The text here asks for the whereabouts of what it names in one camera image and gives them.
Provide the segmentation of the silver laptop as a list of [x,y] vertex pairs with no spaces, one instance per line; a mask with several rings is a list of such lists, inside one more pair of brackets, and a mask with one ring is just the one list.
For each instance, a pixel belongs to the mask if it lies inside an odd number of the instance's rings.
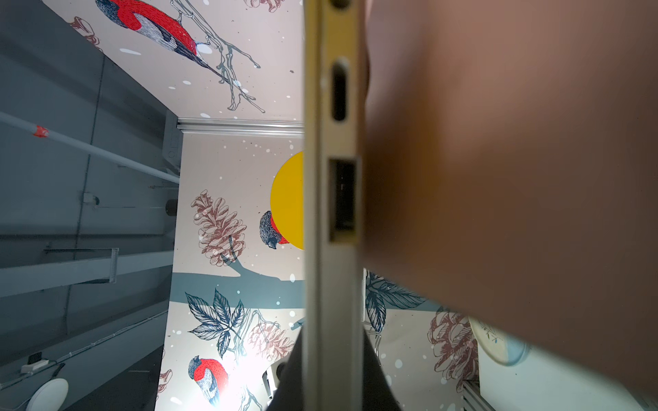
[[358,410],[365,4],[308,1],[304,12],[303,399],[308,410]]

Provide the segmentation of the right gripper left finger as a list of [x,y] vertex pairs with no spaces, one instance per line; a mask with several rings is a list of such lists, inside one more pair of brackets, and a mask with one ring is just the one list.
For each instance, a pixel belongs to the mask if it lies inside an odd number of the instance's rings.
[[274,393],[267,411],[304,411],[303,395],[303,337],[302,328],[284,367],[279,388]]

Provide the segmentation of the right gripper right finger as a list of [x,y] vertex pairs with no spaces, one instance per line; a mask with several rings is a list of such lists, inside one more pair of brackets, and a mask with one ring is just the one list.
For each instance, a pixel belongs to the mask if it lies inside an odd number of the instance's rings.
[[363,342],[363,411],[400,411],[367,334]]

